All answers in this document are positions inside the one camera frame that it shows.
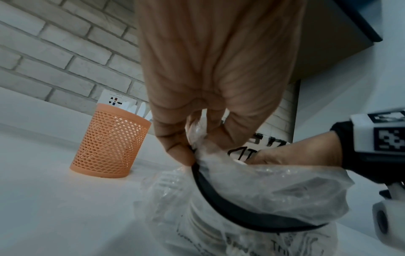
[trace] black sleeve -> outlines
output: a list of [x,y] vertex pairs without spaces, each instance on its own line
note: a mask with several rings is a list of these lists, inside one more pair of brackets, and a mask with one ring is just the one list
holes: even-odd
[[404,156],[355,152],[351,121],[335,123],[330,130],[336,132],[340,139],[344,169],[351,170],[375,183],[390,185],[405,181]]

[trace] plastic bag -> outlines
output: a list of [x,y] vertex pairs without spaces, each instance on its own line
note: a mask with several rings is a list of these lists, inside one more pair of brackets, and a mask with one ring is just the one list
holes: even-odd
[[[190,128],[189,140],[197,148],[201,170],[216,191],[234,204],[315,225],[348,211],[346,191],[353,182],[345,170],[240,165],[203,142],[204,135],[204,124]],[[308,232],[272,234],[228,221],[205,201],[186,167],[162,172],[144,184],[137,208],[156,240],[176,255],[329,256],[337,247],[334,223]]]

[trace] orange basket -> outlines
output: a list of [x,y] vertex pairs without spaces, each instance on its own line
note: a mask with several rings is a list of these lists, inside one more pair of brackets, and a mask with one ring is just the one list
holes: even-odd
[[97,104],[70,169],[103,178],[128,176],[150,126],[133,113]]

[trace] basket base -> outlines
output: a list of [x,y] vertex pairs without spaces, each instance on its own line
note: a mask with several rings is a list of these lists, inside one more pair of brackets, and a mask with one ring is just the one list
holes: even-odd
[[73,164],[70,165],[70,169],[74,172],[78,172],[81,174],[89,175],[89,176],[94,176],[94,177],[100,177],[100,178],[124,178],[129,175],[128,173],[105,173],[105,172],[95,172],[95,171],[90,171],[81,167],[77,167]]

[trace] hand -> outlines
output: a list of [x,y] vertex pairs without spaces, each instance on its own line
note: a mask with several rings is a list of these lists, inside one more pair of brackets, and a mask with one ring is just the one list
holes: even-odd
[[224,150],[243,145],[281,101],[306,0],[137,3],[145,84],[165,150],[184,165],[195,162],[185,126],[205,108],[208,139]]
[[260,150],[247,164],[342,166],[342,147],[335,132],[277,148]]

